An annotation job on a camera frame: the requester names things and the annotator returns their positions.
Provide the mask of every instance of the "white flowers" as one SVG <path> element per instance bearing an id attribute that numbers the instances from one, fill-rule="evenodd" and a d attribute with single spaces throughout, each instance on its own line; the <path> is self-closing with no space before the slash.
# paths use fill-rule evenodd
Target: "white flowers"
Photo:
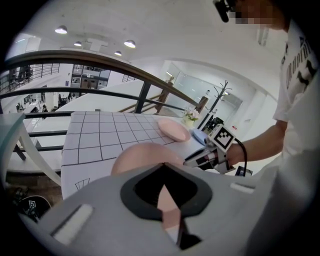
<path id="1" fill-rule="evenodd" d="M 200 117 L 199 112 L 192 108 L 186 109 L 184 111 L 184 116 L 189 118 L 192 121 L 196 121 Z"/>

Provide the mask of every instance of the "black cable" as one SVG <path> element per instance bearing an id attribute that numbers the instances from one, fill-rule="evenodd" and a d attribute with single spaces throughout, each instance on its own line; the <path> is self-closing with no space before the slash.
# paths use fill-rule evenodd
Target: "black cable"
<path id="1" fill-rule="evenodd" d="M 239 146 L 242 148 L 243 150 L 243 154 L 244 154 L 244 171 L 243 171 L 243 177 L 246 176 L 246 171 L 247 171 L 247 161 L 248 161 L 248 156 L 247 156 L 247 151 L 246 151 L 246 148 L 245 148 L 245 145 L 243 145 L 243 143 L 238 140 L 237 138 L 234 139 L 238 144 Z"/>

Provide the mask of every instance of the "man's arm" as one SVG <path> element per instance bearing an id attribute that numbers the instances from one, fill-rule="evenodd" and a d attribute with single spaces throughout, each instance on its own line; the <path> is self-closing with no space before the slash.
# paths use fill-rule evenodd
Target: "man's arm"
<path id="1" fill-rule="evenodd" d="M 266 159 L 280 153 L 284 145 L 284 137 L 287 129 L 287 122 L 276 121 L 258 137 L 245 141 L 243 144 L 247 153 L 247 160 L 257 161 Z M 233 144 L 227 151 L 227 159 L 230 165 L 244 162 L 244 152 L 238 144 Z"/>

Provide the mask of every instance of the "grid paper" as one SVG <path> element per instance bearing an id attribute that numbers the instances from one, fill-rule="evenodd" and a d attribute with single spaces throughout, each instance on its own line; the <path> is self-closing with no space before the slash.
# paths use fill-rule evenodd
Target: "grid paper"
<path id="1" fill-rule="evenodd" d="M 137 143 L 173 142 L 158 127 L 162 116 L 121 112 L 76 111 L 65 138 L 62 166 L 117 158 Z"/>

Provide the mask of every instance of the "desk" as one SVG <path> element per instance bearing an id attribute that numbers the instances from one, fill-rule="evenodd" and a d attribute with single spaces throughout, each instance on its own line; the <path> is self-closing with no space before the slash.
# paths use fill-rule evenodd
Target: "desk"
<path id="1" fill-rule="evenodd" d="M 116 158 L 137 143 L 158 143 L 186 158 L 203 148 L 195 138 L 177 142 L 158 127 L 160 115 L 76 111 L 62 153 L 61 189 L 66 199 L 88 183 L 111 174 Z M 177 122 L 182 118 L 168 117 Z"/>
<path id="2" fill-rule="evenodd" d="M 19 140 L 28 157 L 30 157 L 50 179 L 61 186 L 59 175 L 51 169 L 31 141 L 23 122 L 24 119 L 25 114 L 23 113 L 0 114 L 0 169 L 2 184 L 5 185 L 6 183 L 10 156 Z"/>

